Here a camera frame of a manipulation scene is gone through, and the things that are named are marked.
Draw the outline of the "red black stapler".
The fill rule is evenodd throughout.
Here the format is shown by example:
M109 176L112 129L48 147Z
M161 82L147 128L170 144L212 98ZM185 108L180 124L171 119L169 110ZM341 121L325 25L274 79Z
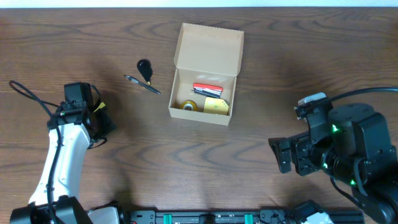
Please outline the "red black stapler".
M220 86L194 83L193 92L211 98L221 98L223 88Z

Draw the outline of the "yellow highlighter marker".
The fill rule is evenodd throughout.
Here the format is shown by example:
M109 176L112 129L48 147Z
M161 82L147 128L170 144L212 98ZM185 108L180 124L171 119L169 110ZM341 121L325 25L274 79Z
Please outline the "yellow highlighter marker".
M101 103L99 104L99 106L94 110L94 113L95 113L96 111L100 110L100 109L105 108L105 107L106 107L105 103L104 103L104 102L101 102Z

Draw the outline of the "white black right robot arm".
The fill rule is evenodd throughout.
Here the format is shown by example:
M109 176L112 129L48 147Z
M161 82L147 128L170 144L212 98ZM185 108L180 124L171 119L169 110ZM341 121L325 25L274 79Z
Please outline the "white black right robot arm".
M318 170L350 186L341 191L377 223L397 223L397 149L385 117L370 105L307 103L296 109L308 131L270 138L281 173L301 176Z

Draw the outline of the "black correction tape dispenser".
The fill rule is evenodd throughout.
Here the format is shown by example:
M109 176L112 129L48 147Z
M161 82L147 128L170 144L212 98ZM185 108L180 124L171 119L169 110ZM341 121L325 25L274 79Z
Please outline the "black correction tape dispenser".
M137 69L148 85L151 85L153 70L151 62L148 59L141 59L137 62Z

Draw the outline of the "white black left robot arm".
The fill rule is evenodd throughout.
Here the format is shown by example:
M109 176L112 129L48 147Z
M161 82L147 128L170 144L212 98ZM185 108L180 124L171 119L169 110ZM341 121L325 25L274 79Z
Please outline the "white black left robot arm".
M40 182L26 207L12 211L11 223L129 223L115 203L87 212L79 203L86 151L106 142L115 129L102 101L66 100L47 123L49 151Z

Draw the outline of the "brown cardboard box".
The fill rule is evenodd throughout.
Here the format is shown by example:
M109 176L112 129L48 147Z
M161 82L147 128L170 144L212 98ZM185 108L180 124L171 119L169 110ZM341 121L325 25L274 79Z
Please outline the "brown cardboard box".
M169 100L173 118L229 125L237 76L241 70L244 32L241 30L183 23L175 51L175 75ZM193 92L193 84L223 88L221 98L229 103L228 115L204 113L207 96ZM185 100L197 104L197 111L181 110Z

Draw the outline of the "yellow sticky notepad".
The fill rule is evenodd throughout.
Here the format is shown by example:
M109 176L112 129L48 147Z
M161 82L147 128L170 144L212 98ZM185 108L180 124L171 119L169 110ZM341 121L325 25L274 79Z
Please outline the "yellow sticky notepad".
M209 114L228 115L229 103L222 98L206 97L203 112Z

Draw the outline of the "yellow adhesive tape roll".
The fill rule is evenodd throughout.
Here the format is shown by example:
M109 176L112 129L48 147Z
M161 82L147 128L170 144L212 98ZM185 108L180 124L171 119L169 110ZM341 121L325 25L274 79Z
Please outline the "yellow adhesive tape roll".
M180 105L181 110L187 110L187 111L197 111L198 107L197 104L192 101L192 100L185 100L181 105Z

